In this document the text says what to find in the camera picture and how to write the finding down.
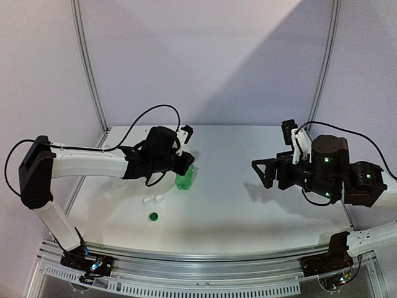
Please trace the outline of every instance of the transparent plastic object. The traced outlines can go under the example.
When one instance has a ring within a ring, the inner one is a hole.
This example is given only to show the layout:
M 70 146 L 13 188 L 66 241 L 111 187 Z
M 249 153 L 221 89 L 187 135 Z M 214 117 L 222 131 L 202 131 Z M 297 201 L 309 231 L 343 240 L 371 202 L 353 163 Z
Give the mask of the transparent plastic object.
M 185 176 L 176 175 L 175 185 L 181 190 L 188 190 L 192 186 L 194 165 L 190 165 L 187 169 Z

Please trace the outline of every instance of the slotted vent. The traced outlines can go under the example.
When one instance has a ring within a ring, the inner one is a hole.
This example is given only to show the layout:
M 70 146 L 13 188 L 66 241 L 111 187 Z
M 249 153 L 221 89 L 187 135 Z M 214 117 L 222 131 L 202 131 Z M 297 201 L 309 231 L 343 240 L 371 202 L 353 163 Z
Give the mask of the slotted vent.
M 65 281 L 79 283 L 81 273 L 71 271 L 68 268 L 57 267 L 46 264 L 45 273 Z M 162 290 L 149 287 L 141 287 L 129 282 L 120 282 L 119 280 L 108 279 L 107 288 L 100 288 L 93 285 L 92 288 L 114 292 L 126 296 L 142 298 L 262 298 L 262 297 L 288 297 L 300 294 L 299 282 L 290 282 L 279 286 L 256 287 L 253 290 L 212 290 L 211 287 L 200 288 L 196 290 L 178 289 Z

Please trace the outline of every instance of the white wall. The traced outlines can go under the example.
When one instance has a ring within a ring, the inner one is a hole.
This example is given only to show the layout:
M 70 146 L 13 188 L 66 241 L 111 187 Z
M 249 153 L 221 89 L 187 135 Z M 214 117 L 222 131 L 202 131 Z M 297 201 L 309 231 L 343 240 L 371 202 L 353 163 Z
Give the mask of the white wall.
M 81 1 L 109 125 L 174 104 L 190 124 L 307 118 L 332 1 Z M 144 124 L 172 124 L 153 112 Z
M 368 135 L 397 173 L 396 1 L 342 1 L 331 67 L 316 120 Z M 313 132 L 347 137 L 350 162 L 368 160 L 381 165 L 374 147 L 359 137 L 317 126 Z M 389 190 L 393 188 L 396 186 L 392 183 Z M 397 219 L 397 196 L 383 196 L 371 209 L 348 206 L 348 210 L 357 228 L 376 227 Z M 390 297 L 397 297 L 396 249 L 376 251 Z
M 2 1 L 0 7 L 0 167 L 22 138 L 48 135 L 67 144 L 95 145 L 100 129 L 76 41 L 70 1 Z M 15 152 L 9 178 L 28 145 Z M 53 183 L 64 205 L 75 179 Z M 35 214 L 0 179 L 0 297 L 22 297 L 43 237 Z

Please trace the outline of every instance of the green bottle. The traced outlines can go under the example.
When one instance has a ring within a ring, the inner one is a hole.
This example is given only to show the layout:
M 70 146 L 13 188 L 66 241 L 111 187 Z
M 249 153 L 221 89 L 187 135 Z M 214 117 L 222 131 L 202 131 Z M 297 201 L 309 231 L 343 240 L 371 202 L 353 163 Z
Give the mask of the green bottle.
M 193 164 L 187 169 L 185 176 L 176 175 L 175 185 L 181 191 L 188 190 L 192 185 L 194 166 Z

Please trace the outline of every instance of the white table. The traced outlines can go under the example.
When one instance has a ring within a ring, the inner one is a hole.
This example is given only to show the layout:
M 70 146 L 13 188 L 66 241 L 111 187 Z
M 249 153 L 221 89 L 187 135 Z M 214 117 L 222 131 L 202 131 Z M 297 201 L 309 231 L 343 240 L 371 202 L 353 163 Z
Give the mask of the white table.
M 127 129 L 113 127 L 104 146 L 118 143 Z M 145 139 L 149 129 L 135 127 L 125 145 Z M 315 207 L 299 187 L 263 187 L 251 161 L 289 150 L 280 127 L 194 126 L 185 150 L 196 157 L 188 191 L 176 188 L 174 173 L 150 188 L 140 179 L 87 177 L 69 213 L 71 223 L 91 243 L 204 255 L 306 248 L 351 230 L 341 202 Z M 162 204 L 143 204 L 157 195 L 164 195 Z M 152 212 L 159 215 L 156 222 L 148 219 Z

